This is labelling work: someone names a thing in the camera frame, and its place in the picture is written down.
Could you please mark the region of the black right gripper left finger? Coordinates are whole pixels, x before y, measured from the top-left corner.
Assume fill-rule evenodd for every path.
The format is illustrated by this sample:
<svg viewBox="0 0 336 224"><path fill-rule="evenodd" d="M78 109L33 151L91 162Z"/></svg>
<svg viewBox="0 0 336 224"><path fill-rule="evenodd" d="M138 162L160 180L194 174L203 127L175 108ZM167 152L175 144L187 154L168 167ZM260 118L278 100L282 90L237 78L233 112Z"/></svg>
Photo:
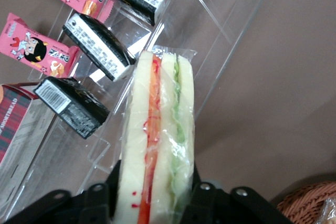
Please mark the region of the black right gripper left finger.
<svg viewBox="0 0 336 224"><path fill-rule="evenodd" d="M47 193L5 223L110 223L117 202L121 161L105 182L72 196L67 190Z"/></svg>

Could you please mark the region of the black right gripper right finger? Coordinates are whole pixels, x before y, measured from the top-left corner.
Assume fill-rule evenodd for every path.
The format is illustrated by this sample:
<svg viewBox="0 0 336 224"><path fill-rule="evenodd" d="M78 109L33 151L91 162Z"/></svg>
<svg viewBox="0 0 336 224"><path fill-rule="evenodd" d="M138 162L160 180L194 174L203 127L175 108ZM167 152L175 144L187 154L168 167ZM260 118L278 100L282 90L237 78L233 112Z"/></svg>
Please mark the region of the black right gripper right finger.
<svg viewBox="0 0 336 224"><path fill-rule="evenodd" d="M202 181L194 172L191 200L181 223L292 223L259 193L236 187L229 193Z"/></svg>

